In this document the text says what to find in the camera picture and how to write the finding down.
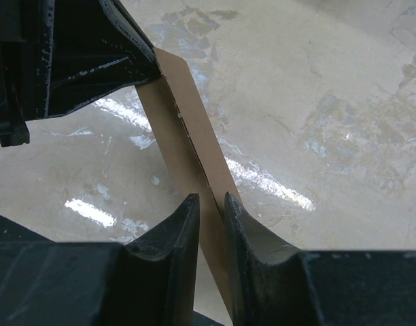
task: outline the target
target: cardboard strip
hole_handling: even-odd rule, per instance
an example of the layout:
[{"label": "cardboard strip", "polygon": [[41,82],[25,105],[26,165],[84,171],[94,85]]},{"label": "cardboard strip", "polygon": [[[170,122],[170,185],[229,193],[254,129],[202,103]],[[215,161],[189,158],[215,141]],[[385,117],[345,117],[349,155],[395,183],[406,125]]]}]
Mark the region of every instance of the cardboard strip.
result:
[{"label": "cardboard strip", "polygon": [[224,195],[239,193],[183,58],[155,49],[162,77],[137,86],[161,154],[182,198],[201,200],[199,241],[219,292],[232,316],[226,235],[221,216]]}]

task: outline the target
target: torn cardboard edge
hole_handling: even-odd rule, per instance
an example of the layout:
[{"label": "torn cardboard edge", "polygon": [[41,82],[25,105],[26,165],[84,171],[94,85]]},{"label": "torn cardboard edge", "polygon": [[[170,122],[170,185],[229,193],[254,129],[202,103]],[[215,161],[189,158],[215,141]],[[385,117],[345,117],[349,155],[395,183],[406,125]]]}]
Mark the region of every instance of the torn cardboard edge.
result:
[{"label": "torn cardboard edge", "polygon": [[182,198],[200,196],[200,245],[232,316],[222,216],[226,192],[241,199],[187,62],[161,49],[154,52],[162,77],[136,89]]}]

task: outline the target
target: concrete floor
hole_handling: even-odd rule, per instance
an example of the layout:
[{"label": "concrete floor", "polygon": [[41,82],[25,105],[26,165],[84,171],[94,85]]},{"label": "concrete floor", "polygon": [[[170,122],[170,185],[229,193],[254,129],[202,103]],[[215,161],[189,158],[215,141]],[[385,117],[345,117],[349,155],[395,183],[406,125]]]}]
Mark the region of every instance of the concrete floor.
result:
[{"label": "concrete floor", "polygon": [[[188,60],[251,214],[301,248],[416,249],[415,0],[123,1]],[[0,148],[0,214],[128,242],[180,203],[133,88]],[[199,259],[194,307],[230,325]]]}]

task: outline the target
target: brown cardboard piece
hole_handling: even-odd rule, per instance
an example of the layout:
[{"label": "brown cardboard piece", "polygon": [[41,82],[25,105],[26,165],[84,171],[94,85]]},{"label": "brown cardboard piece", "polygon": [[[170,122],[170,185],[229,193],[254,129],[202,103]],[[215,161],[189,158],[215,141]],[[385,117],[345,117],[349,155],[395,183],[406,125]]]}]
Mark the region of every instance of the brown cardboard piece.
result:
[{"label": "brown cardboard piece", "polygon": [[163,50],[154,51],[162,77],[137,86],[137,92],[182,198],[191,193],[200,195],[200,245],[232,316],[221,216],[226,192],[241,199],[187,63]]}]

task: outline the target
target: stained floor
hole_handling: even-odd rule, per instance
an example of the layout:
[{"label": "stained floor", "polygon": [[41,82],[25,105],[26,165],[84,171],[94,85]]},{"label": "stained floor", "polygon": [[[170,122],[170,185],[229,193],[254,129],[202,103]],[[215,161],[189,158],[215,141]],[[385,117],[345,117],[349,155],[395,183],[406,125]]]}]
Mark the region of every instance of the stained floor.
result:
[{"label": "stained floor", "polygon": [[[244,203],[307,249],[416,249],[416,1],[123,1],[189,63]],[[133,88],[0,148],[0,214],[128,242],[180,203]],[[230,325],[202,256],[195,309]]]}]

